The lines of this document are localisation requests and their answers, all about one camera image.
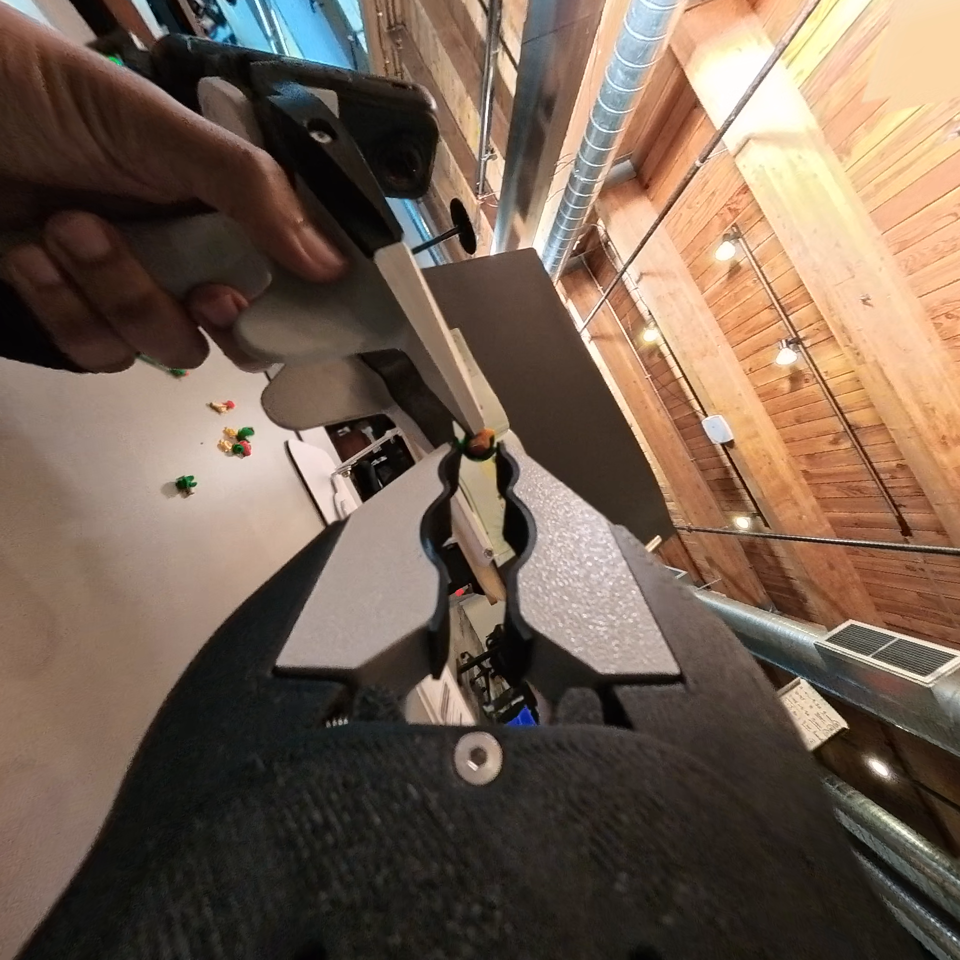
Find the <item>silver flexible duct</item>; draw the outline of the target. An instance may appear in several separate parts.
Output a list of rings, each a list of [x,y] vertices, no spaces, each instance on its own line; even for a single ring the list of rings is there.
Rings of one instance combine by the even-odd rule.
[[[832,773],[824,790],[854,854],[901,926],[933,957],[959,957],[958,863]]]

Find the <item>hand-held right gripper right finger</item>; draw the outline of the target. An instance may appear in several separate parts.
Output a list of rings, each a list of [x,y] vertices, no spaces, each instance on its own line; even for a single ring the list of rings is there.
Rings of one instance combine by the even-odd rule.
[[[673,685],[682,671],[611,522],[517,440],[495,456],[514,559],[499,666],[539,692]]]

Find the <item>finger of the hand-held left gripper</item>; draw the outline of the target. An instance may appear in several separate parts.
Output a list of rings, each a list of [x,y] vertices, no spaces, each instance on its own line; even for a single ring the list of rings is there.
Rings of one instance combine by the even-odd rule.
[[[411,250],[402,242],[383,246],[373,263],[450,393],[455,419],[467,436],[484,436],[485,415],[469,369]]]

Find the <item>grey steel beam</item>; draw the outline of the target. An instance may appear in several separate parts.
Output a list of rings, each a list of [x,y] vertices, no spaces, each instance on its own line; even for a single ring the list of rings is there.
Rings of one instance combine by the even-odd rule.
[[[527,5],[491,246],[494,255],[534,244],[603,8],[601,1]]]

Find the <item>person's left hand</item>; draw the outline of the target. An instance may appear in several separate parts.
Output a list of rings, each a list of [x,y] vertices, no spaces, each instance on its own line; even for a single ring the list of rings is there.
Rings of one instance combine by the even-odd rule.
[[[175,298],[156,284],[114,222],[198,205],[238,224],[268,258],[307,282],[344,270],[306,218],[282,167],[148,80],[3,4],[2,281],[87,374],[147,354],[195,369],[209,341],[240,370],[264,362],[237,342],[246,297],[200,286]]]

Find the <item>black panel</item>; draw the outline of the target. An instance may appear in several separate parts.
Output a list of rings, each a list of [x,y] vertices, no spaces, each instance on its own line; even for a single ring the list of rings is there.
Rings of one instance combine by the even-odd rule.
[[[534,249],[423,276],[525,452],[643,545],[671,539],[655,474]]]

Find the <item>black disc on rod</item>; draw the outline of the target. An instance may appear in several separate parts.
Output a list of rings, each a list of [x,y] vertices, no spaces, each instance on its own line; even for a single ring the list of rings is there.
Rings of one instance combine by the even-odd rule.
[[[449,205],[450,226],[447,230],[432,235],[411,248],[413,256],[425,253],[450,240],[456,240],[462,251],[473,257],[477,252],[477,237],[470,212],[460,198],[451,198]]]

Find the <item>metal duct with vent grille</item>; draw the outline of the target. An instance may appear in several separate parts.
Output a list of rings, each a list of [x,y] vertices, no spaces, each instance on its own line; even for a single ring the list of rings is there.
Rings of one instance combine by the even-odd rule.
[[[825,630],[714,591],[691,593],[756,658],[959,755],[958,651],[854,620]]]

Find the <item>laminated paper sheet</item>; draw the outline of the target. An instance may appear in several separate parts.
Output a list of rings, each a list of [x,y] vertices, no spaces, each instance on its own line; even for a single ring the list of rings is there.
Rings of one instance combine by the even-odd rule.
[[[407,695],[404,716],[414,725],[475,727],[477,719],[450,666],[425,677]]]

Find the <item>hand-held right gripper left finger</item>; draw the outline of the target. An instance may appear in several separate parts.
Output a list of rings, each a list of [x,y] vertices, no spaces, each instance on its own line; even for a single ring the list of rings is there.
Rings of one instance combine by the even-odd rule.
[[[440,678],[450,651],[450,573],[442,549],[460,465],[460,450],[446,443],[339,524],[277,672]]]

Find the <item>paper sign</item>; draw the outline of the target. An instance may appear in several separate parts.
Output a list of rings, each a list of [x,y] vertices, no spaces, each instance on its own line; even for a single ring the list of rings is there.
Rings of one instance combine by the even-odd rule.
[[[846,734],[850,725],[804,678],[794,678],[776,691],[805,750],[814,753],[832,739]]]

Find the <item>spiral metal duct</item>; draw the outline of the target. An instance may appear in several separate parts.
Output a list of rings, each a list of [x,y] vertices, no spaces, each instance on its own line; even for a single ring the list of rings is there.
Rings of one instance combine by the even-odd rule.
[[[630,1],[626,8],[542,245],[541,262],[553,282],[568,265],[630,116],[684,6],[680,1]]]

